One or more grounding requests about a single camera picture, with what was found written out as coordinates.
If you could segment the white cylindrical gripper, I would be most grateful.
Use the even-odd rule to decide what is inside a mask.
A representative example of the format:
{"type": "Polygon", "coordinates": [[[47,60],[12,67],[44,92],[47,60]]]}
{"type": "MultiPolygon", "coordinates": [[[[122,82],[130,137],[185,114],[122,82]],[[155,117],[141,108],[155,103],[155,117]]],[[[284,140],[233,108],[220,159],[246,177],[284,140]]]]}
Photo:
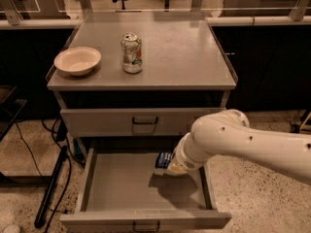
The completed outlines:
{"type": "Polygon", "coordinates": [[[195,139],[191,133],[187,133],[174,152],[167,170],[175,175],[184,175],[204,166],[215,155],[215,146],[211,141],[195,139]]]}

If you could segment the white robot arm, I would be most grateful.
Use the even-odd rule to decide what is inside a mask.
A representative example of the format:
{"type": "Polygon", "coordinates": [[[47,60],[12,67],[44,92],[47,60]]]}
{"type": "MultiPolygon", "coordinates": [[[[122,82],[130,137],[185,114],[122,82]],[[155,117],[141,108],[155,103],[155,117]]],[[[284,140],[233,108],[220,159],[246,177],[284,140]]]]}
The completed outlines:
{"type": "Polygon", "coordinates": [[[198,118],[174,149],[168,170],[185,174],[201,168],[215,155],[243,158],[311,183],[311,136],[253,129],[238,110],[198,118]]]}

